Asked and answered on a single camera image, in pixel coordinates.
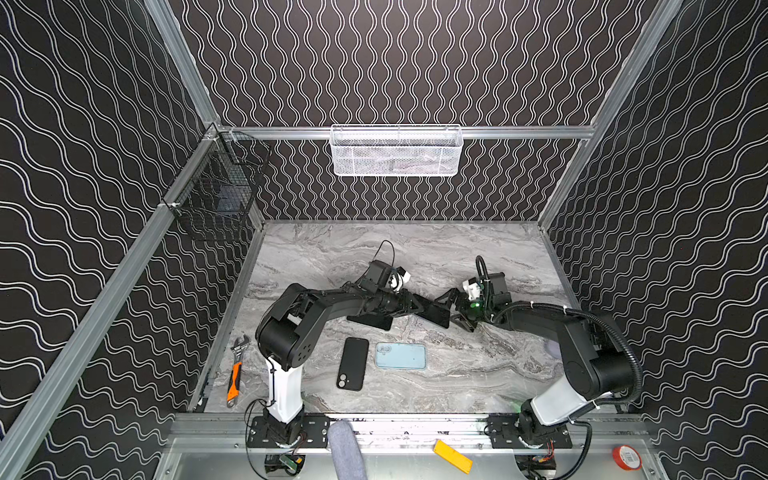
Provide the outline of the light blue phone case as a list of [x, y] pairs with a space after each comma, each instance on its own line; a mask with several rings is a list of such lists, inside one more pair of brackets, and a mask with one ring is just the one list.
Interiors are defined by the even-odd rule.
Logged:
[[381, 369], [423, 370], [427, 365], [426, 347], [413, 343], [387, 343], [376, 345], [375, 364]]

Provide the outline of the blue phone black screen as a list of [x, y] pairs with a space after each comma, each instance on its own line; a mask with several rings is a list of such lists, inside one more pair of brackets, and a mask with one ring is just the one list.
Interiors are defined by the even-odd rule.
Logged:
[[444, 329], [450, 327], [450, 309], [433, 302], [423, 302], [422, 308], [416, 313], [416, 316]]

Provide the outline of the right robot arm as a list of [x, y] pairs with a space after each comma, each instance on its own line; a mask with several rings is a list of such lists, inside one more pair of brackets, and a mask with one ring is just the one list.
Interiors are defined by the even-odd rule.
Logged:
[[603, 405], [626, 405], [642, 391], [643, 370], [627, 338], [607, 315], [545, 302], [514, 300], [502, 272], [491, 274], [482, 256], [476, 275], [432, 301], [438, 318], [473, 332], [482, 324], [555, 342], [563, 376], [520, 406], [516, 430], [538, 446], [566, 423]]

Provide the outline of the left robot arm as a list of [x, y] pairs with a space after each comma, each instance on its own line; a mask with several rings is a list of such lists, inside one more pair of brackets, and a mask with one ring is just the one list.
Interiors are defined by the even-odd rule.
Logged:
[[346, 318], [387, 331], [396, 318], [420, 315], [447, 326], [448, 316], [436, 311], [439, 305], [406, 288], [409, 279], [405, 269], [373, 260], [358, 279], [338, 288], [319, 290], [290, 284], [256, 330], [257, 348], [270, 375], [270, 398], [265, 407], [269, 417], [287, 425], [303, 413], [303, 365], [328, 321]]

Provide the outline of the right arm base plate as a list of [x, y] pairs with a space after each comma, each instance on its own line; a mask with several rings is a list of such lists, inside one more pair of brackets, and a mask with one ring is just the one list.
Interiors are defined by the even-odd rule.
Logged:
[[543, 426], [527, 414], [490, 414], [483, 433], [493, 449], [570, 449], [573, 446], [565, 424]]

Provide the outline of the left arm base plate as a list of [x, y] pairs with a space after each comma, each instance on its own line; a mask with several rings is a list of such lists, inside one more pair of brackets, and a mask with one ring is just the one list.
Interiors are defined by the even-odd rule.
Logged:
[[323, 414], [300, 412], [288, 423], [280, 422], [271, 415], [265, 414], [255, 416], [247, 423], [247, 448], [324, 449], [328, 445], [330, 419]]

